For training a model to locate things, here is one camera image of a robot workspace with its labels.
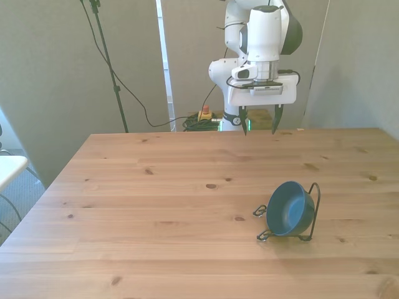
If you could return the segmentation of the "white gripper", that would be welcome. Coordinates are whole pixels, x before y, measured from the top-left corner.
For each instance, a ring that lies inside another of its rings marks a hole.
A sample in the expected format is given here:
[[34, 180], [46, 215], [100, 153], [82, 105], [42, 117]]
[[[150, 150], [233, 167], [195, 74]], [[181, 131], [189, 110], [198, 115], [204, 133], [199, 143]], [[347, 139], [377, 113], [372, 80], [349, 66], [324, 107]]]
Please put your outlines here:
[[275, 82], [282, 85], [270, 87], [254, 87], [253, 89], [240, 89], [228, 87], [227, 101], [231, 106], [239, 107], [239, 118], [243, 132], [248, 132], [249, 106], [275, 105], [272, 121], [272, 134], [274, 135], [280, 124], [284, 106], [294, 103], [297, 99], [297, 74], [281, 75]]

